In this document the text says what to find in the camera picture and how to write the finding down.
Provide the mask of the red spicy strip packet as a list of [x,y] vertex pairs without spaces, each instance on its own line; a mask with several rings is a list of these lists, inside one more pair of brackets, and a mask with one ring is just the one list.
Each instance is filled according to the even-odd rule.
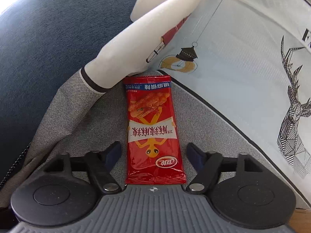
[[129,185],[186,183],[170,76],[127,77]]

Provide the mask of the deer print sofa cover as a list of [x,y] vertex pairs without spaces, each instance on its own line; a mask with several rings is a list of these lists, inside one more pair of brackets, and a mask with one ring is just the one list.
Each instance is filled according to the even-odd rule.
[[181,151],[249,153],[310,207],[310,3],[136,0],[130,21],[58,88],[1,179],[1,207],[57,154],[126,146],[122,81],[151,75],[172,78]]

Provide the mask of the blue sofa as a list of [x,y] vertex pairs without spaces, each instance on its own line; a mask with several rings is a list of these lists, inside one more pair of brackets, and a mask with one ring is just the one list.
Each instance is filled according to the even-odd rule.
[[1,179],[58,88],[130,23],[136,0],[19,0],[1,15]]

